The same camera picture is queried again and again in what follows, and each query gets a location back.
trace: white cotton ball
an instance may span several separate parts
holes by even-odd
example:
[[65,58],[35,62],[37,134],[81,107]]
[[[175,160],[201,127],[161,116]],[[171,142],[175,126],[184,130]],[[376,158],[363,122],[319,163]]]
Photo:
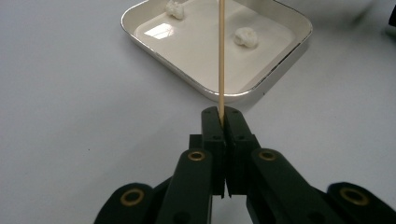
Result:
[[258,37],[253,29],[250,27],[243,27],[235,31],[233,42],[237,45],[245,45],[251,49],[257,45]]
[[178,2],[174,2],[170,0],[165,7],[166,14],[170,16],[174,16],[178,20],[182,20],[184,18],[184,7]]

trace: wooden stick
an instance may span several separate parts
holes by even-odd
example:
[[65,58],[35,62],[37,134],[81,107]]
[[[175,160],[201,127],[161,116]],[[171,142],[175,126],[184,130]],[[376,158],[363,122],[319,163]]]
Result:
[[224,126],[224,0],[219,0],[219,119]]

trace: white table surface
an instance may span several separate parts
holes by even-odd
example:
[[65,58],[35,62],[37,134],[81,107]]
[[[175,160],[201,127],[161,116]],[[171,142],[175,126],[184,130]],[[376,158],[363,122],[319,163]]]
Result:
[[[139,0],[0,3],[0,223],[93,223],[111,193],[170,176],[216,105],[133,44]],[[395,1],[288,0],[308,51],[241,110],[314,187],[361,185],[396,209]],[[244,197],[213,223],[250,223]]]

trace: white food piece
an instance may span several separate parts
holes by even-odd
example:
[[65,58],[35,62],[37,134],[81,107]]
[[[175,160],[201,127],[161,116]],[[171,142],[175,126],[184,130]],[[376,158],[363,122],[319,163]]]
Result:
[[242,27],[235,31],[233,42],[237,45],[245,45],[251,49],[256,47],[258,37],[256,32],[250,27]]
[[184,18],[184,7],[179,2],[174,2],[170,0],[165,7],[166,14],[169,16],[174,16],[178,20],[182,20]]

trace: metal tray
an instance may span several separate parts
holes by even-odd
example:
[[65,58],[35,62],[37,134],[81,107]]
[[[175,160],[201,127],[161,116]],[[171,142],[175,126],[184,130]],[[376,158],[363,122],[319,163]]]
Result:
[[[218,93],[218,2],[182,0],[185,17],[164,12],[168,0],[129,8],[121,25],[132,40],[211,100]],[[230,0],[225,4],[225,102],[263,96],[304,53],[311,22],[272,0]],[[240,27],[259,37],[254,49],[236,45]]]

